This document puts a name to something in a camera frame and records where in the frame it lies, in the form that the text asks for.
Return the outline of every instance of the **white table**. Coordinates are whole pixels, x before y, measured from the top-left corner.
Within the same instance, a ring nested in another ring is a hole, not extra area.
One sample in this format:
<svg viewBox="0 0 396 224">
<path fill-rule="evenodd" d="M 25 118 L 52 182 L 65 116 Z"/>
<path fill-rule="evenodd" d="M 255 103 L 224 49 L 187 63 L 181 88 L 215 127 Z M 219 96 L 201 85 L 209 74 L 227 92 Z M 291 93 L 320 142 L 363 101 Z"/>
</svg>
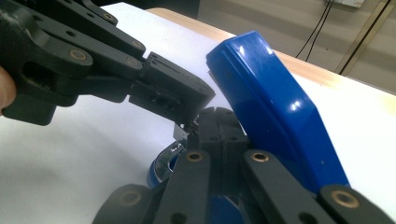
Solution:
<svg viewBox="0 0 396 224">
<path fill-rule="evenodd" d="M 125 4 L 106 7 L 119 27 L 201 77 L 218 42 Z M 316 103 L 354 189 L 396 220 L 396 115 L 370 94 L 333 89 L 295 76 Z M 108 195 L 146 185 L 157 154 L 171 144 L 173 123 L 135 105 L 81 96 L 58 107 L 47 127 L 0 118 L 0 223 L 91 223 Z"/>
</svg>

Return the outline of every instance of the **wooden table edge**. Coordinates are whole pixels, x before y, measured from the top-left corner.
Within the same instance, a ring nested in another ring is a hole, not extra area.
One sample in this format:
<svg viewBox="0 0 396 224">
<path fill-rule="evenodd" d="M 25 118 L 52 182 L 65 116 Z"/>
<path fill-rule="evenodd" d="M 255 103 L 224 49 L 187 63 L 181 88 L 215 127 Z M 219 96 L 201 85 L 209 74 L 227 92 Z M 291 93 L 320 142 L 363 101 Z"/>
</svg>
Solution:
<svg viewBox="0 0 396 224">
<path fill-rule="evenodd" d="M 148 9 L 148 12 L 218 42 L 234 36 L 233 34 L 220 30 L 219 28 L 183 16 L 166 8 L 150 8 Z M 277 50 L 275 50 L 275 52 L 280 61 L 285 64 L 293 74 L 314 81 L 324 87 L 341 91 L 354 91 L 355 93 L 361 94 L 362 97 L 375 97 L 380 102 L 380 106 L 383 109 L 386 109 L 388 112 L 396 115 L 395 95 L 367 86 L 347 77 L 342 77 L 329 70 L 315 66 L 311 63 L 306 63 Z"/>
</svg>

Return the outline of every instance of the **screw hole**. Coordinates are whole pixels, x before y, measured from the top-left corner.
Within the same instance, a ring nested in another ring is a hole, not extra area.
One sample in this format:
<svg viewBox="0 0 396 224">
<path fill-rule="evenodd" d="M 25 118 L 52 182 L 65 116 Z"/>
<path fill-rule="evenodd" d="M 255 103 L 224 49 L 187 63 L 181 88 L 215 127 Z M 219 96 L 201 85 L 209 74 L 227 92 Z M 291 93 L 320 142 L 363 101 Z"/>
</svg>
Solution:
<svg viewBox="0 0 396 224">
<path fill-rule="evenodd" d="M 187 159 L 189 161 L 201 161 L 202 158 L 203 158 L 203 156 L 197 152 L 193 152 L 193 153 L 190 153 L 189 155 L 187 155 Z"/>
<path fill-rule="evenodd" d="M 33 19 L 35 19 L 35 21 L 43 21 L 43 19 L 41 19 L 39 16 L 34 15 Z"/>
<path fill-rule="evenodd" d="M 134 58 L 128 57 L 128 58 L 126 59 L 126 62 L 127 62 L 128 64 L 132 65 L 132 66 L 137 66 L 137 65 L 138 65 L 137 60 L 134 59 Z"/>
<path fill-rule="evenodd" d="M 263 153 L 254 153 L 254 154 L 251 156 L 251 158 L 252 158 L 254 161 L 259 161 L 259 162 L 265 162 L 265 161 L 270 160 L 270 158 L 269 158 L 267 155 L 263 154 Z"/>
<path fill-rule="evenodd" d="M 69 54 L 70 54 L 70 56 L 72 56 L 72 58 L 74 58 L 76 60 L 84 61 L 87 59 L 87 55 L 85 55 L 83 52 L 76 50 L 76 49 L 70 50 Z"/>
<path fill-rule="evenodd" d="M 174 213 L 171 216 L 172 224 L 184 224 L 187 222 L 187 216 L 182 213 Z"/>
<path fill-rule="evenodd" d="M 317 224 L 318 223 L 317 219 L 314 216 L 312 216 L 311 214 L 308 214 L 308 213 L 300 213 L 298 218 L 304 224 Z"/>
<path fill-rule="evenodd" d="M 142 44 L 141 44 L 139 41 L 137 41 L 137 40 L 132 41 L 132 43 L 133 43 L 135 46 L 137 46 L 138 48 L 142 47 Z"/>
<path fill-rule="evenodd" d="M 140 202 L 142 195 L 134 190 L 126 191 L 120 196 L 122 206 L 134 206 Z"/>
<path fill-rule="evenodd" d="M 355 196 L 342 190 L 333 191 L 332 199 L 344 207 L 357 208 L 360 206 L 359 200 Z"/>
<path fill-rule="evenodd" d="M 67 33 L 68 35 L 70 35 L 70 36 L 76 36 L 76 34 L 73 33 L 73 32 L 71 32 L 71 31 L 66 31 L 66 33 Z"/>
<path fill-rule="evenodd" d="M 105 16 L 108 20 L 111 20 L 111 21 L 114 19 L 114 17 L 113 17 L 112 15 L 108 14 L 108 13 L 105 13 L 104 16 Z"/>
</svg>

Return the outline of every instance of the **black cable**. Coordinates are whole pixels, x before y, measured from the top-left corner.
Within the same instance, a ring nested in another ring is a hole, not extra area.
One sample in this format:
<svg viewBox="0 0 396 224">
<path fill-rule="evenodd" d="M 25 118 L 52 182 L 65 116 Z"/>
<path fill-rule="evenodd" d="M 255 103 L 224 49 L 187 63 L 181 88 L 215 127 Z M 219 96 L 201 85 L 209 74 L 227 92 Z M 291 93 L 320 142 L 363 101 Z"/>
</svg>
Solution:
<svg viewBox="0 0 396 224">
<path fill-rule="evenodd" d="M 335 0 L 332 0 L 332 3 L 330 4 L 329 10 L 327 10 L 326 16 L 324 17 L 323 23 L 320 25 L 320 28 L 319 28 L 317 34 L 315 35 L 314 41 L 312 41 L 311 49 L 309 50 L 305 61 L 308 61 L 309 55 L 311 55 L 312 49 L 314 48 L 315 42 L 317 41 L 318 35 L 319 35 L 320 31 L 321 31 L 321 28 L 324 25 L 324 22 L 327 20 L 327 16 L 329 16 L 329 12 L 330 12 L 330 9 L 332 9 L 332 4 L 334 3 L 334 1 Z"/>
<path fill-rule="evenodd" d="M 315 29 L 312 31 L 311 35 L 308 37 L 308 39 L 306 40 L 305 44 L 303 45 L 303 47 L 301 48 L 300 52 L 298 52 L 298 54 L 296 55 L 296 58 L 298 58 L 298 56 L 301 54 L 301 52 L 303 52 L 305 46 L 308 44 L 309 40 L 311 39 L 312 35 L 315 33 L 315 31 L 318 29 L 318 26 L 320 25 L 320 22 L 322 21 L 324 15 L 326 14 L 327 9 L 329 8 L 331 1 L 329 1 L 326 5 L 326 7 L 323 10 L 323 13 L 320 17 L 320 20 L 318 21 L 317 26 L 315 27 Z"/>
</svg>

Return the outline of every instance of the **blue plastic object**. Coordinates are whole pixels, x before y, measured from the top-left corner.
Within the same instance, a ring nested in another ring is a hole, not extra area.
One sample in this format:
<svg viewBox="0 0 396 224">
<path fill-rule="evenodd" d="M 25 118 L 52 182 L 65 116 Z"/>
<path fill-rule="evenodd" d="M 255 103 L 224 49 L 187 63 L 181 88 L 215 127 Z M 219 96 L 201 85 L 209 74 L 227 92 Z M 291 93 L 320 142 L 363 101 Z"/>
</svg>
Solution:
<svg viewBox="0 0 396 224">
<path fill-rule="evenodd" d="M 259 33 L 225 40 L 206 59 L 255 148 L 275 154 L 315 193 L 348 185 L 317 108 Z"/>
</svg>

